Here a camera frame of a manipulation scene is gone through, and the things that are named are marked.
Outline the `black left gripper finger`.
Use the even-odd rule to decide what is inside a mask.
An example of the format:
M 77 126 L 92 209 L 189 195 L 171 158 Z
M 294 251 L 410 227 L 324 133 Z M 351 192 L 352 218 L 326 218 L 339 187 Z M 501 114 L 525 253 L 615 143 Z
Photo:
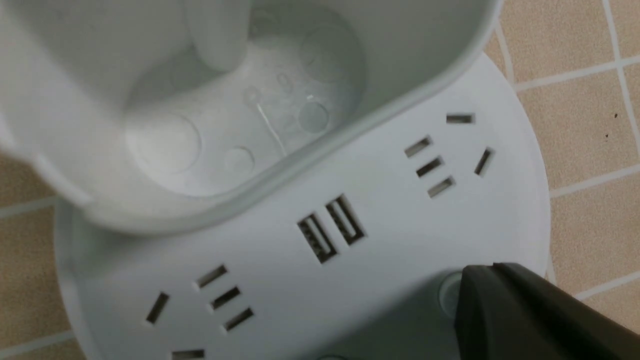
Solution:
M 462 360 L 637 360 L 637 333 L 517 263 L 462 269 Z

